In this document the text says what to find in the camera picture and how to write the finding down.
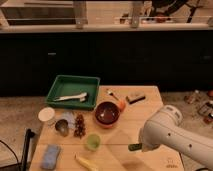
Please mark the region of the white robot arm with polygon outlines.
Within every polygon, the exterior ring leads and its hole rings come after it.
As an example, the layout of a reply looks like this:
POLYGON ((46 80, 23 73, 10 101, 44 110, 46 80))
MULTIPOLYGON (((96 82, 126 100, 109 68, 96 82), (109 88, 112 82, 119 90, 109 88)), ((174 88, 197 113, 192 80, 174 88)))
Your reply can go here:
POLYGON ((182 113, 172 105, 164 105, 140 128, 138 140, 142 151, 168 146, 213 171, 213 139, 180 127, 182 113))

